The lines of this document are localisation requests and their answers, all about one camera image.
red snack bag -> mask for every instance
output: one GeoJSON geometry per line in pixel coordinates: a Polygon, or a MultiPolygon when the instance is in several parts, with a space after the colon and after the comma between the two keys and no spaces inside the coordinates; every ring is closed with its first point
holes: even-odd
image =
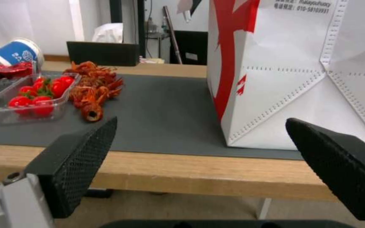
{"type": "Polygon", "coordinates": [[[34,64],[32,62],[21,62],[13,66],[2,66],[0,65],[0,79],[1,78],[20,78],[27,75],[34,74],[34,64]]]}

wooden table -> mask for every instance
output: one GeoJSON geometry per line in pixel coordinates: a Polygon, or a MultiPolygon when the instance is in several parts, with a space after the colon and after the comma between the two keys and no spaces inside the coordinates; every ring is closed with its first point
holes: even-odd
{"type": "MultiPolygon", "coordinates": [[[[65,62],[46,62],[44,70],[62,71],[65,62]]],[[[119,74],[204,78],[205,66],[139,64],[119,74]]],[[[0,181],[21,170],[43,148],[0,145],[0,181]]],[[[221,196],[337,200],[304,161],[202,157],[113,151],[92,187],[221,196]]]]}

gray table mat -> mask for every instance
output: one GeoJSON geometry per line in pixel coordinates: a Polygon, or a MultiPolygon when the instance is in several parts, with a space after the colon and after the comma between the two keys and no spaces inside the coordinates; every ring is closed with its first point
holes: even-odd
{"type": "MultiPolygon", "coordinates": [[[[111,150],[302,159],[298,151],[292,150],[227,147],[203,78],[121,76],[126,84],[122,94],[104,104],[104,118],[118,117],[111,150]]],[[[0,126],[0,144],[48,146],[59,135],[90,124],[69,102],[64,116],[58,120],[0,126]]]]}

paper cup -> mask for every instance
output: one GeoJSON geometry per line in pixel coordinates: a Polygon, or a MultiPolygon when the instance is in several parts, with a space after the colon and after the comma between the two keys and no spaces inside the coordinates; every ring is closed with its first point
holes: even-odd
{"type": "Polygon", "coordinates": [[[0,65],[12,66],[30,61],[36,61],[39,69],[45,62],[42,51],[31,40],[17,38],[0,48],[0,65]]]}

cooked crayfish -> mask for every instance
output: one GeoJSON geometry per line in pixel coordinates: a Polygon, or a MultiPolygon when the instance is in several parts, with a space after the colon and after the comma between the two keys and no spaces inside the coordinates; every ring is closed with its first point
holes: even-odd
{"type": "Polygon", "coordinates": [[[79,73],[80,82],[70,92],[70,100],[76,108],[81,109],[81,115],[91,122],[103,117],[102,105],[108,98],[120,94],[123,79],[116,79],[116,72],[109,68],[98,67],[93,62],[83,62],[80,65],[71,63],[71,69],[65,72],[79,73]]]}

